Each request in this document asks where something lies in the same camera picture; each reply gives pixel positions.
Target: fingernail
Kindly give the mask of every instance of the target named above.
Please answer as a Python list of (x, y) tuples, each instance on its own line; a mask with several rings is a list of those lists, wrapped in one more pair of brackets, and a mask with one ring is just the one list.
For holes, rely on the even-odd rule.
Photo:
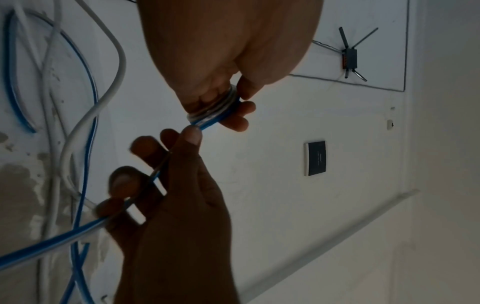
[(183, 131), (183, 138), (192, 145), (198, 146), (202, 140), (202, 132), (197, 126), (189, 126)]
[(111, 182), (111, 190), (114, 191), (115, 189), (124, 187), (125, 185), (130, 183), (131, 180), (132, 178), (130, 177), (130, 175), (124, 173), (120, 174), (115, 177), (115, 179)]

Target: person's right hand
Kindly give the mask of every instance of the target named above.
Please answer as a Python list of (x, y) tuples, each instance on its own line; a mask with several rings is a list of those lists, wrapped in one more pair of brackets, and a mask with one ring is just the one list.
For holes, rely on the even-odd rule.
[[(132, 167), (110, 177), (111, 199), (98, 216), (113, 218), (107, 230), (124, 254), (116, 304), (226, 303), (238, 295), (230, 266), (231, 223), (222, 193), (199, 157), (201, 131), (189, 126), (181, 134), (163, 130), (161, 141), (139, 137), (131, 152), (156, 168), (170, 153), (160, 175), (167, 194)], [(135, 205), (146, 221), (139, 225), (124, 208)]]
[[(241, 72), (249, 100), (287, 76), (307, 52), (323, 0), (138, 0), (151, 58), (188, 113), (218, 101)], [(244, 131), (255, 110), (243, 102), (224, 119)]]

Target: wall switch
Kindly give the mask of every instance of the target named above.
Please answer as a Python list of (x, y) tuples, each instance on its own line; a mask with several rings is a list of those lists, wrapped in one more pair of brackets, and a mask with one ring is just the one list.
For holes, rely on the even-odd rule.
[(305, 176), (324, 173), (327, 170), (327, 143), (317, 141), (304, 144)]

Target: hand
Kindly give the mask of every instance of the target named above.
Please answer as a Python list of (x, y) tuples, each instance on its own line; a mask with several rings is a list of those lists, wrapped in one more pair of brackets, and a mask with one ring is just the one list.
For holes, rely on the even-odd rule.
[[(111, 199), (98, 206), (98, 216), (120, 212), (107, 230), (124, 254), (115, 303), (238, 303), (230, 266), (231, 223), (222, 193), (199, 157), (202, 133), (189, 126), (181, 134), (163, 130), (161, 141), (171, 151), (160, 175), (165, 196), (149, 177), (132, 167), (110, 177)], [(153, 137), (139, 137), (130, 148), (150, 167), (167, 151)], [(139, 225), (124, 199), (135, 197), (146, 217)]]
[[(305, 55), (323, 0), (138, 0), (145, 41), (166, 82), (189, 113), (219, 100), (238, 71), (249, 100), (288, 75)], [(244, 131), (255, 110), (243, 102), (221, 123)]]

